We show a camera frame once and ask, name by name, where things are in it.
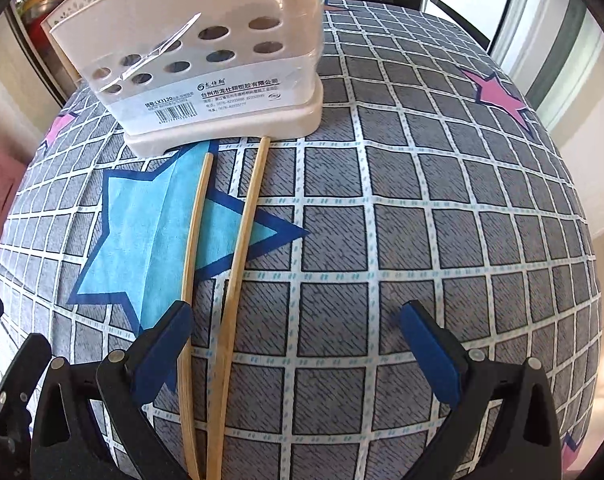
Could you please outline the plain wooden chopstick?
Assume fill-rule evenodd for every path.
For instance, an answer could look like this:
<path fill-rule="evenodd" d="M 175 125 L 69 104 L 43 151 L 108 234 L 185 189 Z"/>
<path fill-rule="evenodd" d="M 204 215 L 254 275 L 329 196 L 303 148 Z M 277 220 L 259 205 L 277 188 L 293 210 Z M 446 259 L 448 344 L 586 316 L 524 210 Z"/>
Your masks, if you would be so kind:
<path fill-rule="evenodd" d="M 256 152 L 248 192 L 244 201 L 234 256 L 232 257 L 232 266 L 230 267 L 220 330 L 218 331 L 215 365 L 211 380 L 208 448 L 206 449 L 206 478 L 208 480 L 220 480 L 222 478 L 227 400 L 230 372 L 232 371 L 232 356 L 234 355 L 237 312 L 256 204 L 260 195 L 269 149 L 270 138 L 263 136 Z"/>
<path fill-rule="evenodd" d="M 182 291 L 180 299 L 188 304 L 187 321 L 194 320 L 194 288 L 197 260 L 197 246 L 200 233 L 201 219 L 206 191 L 208 190 L 214 156 L 206 152 L 203 157 L 200 176 L 196 187 L 194 204 L 191 209 L 185 260 L 183 265 Z M 189 329 L 187 340 L 177 359 L 177 390 L 180 404 L 180 428 L 182 428 L 183 449 L 188 477 L 192 480 L 200 478 L 197 462 L 197 439 L 195 430 L 194 398 L 192 397 L 192 366 L 191 366 L 191 333 Z"/>

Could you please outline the grey checked tablecloth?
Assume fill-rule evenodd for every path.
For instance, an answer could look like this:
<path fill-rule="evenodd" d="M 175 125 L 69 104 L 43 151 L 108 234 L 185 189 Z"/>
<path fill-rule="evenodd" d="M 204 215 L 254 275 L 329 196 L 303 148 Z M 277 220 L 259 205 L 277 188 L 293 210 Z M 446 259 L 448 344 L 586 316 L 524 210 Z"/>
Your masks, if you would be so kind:
<path fill-rule="evenodd" d="M 471 38 L 397 6 L 331 1 L 319 128 L 270 144 L 237 313 L 227 479 L 397 479 L 446 416 L 400 330 L 416 300 L 467 348 L 552 387 L 564 455 L 590 423 L 602 331 L 592 240 L 534 110 Z M 180 292 L 201 164 L 138 157 L 88 87 L 26 170 L 0 239 L 0 375 L 30 333 L 55 356 L 128 347 Z"/>

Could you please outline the beige utensil holder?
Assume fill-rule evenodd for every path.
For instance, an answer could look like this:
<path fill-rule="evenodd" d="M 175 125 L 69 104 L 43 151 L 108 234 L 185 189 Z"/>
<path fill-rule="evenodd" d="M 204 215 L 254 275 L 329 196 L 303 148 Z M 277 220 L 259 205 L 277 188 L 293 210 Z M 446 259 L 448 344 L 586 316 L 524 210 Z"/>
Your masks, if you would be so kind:
<path fill-rule="evenodd" d="M 322 118 L 323 0 L 97 0 L 52 38 L 139 157 Z"/>

